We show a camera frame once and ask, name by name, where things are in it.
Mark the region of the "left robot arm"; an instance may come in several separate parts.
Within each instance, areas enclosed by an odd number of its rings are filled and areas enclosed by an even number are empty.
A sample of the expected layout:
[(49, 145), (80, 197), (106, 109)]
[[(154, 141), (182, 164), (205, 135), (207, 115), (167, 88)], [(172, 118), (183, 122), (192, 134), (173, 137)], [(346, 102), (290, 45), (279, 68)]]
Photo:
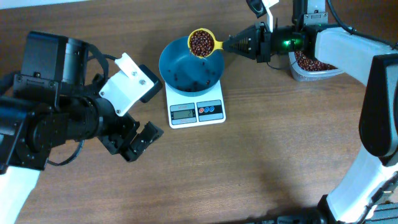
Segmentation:
[(83, 146), (96, 138), (127, 162), (162, 135), (153, 123), (141, 126), (129, 114), (147, 103), (162, 82), (128, 54), (114, 59), (87, 42), (32, 31), (22, 68), (1, 80), (1, 222), (14, 223), (50, 152), (69, 140)]

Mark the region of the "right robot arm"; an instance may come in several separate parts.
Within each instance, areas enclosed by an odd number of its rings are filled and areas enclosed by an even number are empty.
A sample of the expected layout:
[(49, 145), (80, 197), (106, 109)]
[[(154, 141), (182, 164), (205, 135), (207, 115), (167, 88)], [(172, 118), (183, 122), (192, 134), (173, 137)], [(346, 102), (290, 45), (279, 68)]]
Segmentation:
[(335, 15), (330, 1), (294, 1), (292, 25), (258, 22), (223, 42), (223, 49), (257, 62), (301, 51), (362, 83), (359, 120), (361, 149), (340, 184), (305, 212), (274, 218), (274, 223), (397, 222), (388, 198), (397, 188), (397, 45), (358, 32)]

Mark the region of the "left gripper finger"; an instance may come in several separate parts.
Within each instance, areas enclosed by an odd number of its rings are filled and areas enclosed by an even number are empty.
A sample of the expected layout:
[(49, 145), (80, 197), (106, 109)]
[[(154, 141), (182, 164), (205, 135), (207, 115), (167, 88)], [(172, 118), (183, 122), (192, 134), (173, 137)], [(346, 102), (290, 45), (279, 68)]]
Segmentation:
[(148, 145), (148, 140), (138, 136), (127, 147), (121, 150), (120, 155), (126, 162), (134, 162), (147, 149)]
[(164, 131), (162, 129), (154, 125), (152, 122), (148, 122), (137, 136), (137, 140), (141, 146), (149, 146), (160, 138), (163, 133)]

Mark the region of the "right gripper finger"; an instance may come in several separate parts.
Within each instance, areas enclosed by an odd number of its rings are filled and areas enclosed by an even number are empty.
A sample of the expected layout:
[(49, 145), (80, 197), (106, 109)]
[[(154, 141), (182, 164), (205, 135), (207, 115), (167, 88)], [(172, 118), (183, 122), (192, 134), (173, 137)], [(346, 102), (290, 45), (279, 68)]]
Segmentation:
[(251, 25), (223, 42), (223, 47), (249, 47), (256, 38), (256, 26)]
[(256, 59), (256, 52), (255, 50), (246, 45), (246, 44), (232, 44), (228, 45), (227, 43), (223, 44), (223, 50), (229, 53), (234, 53), (246, 58), (249, 58), (251, 60)]

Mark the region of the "yellow measuring scoop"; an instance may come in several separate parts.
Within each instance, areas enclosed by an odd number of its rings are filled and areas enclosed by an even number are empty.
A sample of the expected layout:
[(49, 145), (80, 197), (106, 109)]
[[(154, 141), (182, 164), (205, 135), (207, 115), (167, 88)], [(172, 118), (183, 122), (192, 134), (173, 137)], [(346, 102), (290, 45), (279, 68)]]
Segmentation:
[(189, 51), (196, 57), (207, 58), (217, 50), (223, 50), (223, 42), (217, 41), (212, 31), (199, 28), (188, 36)]

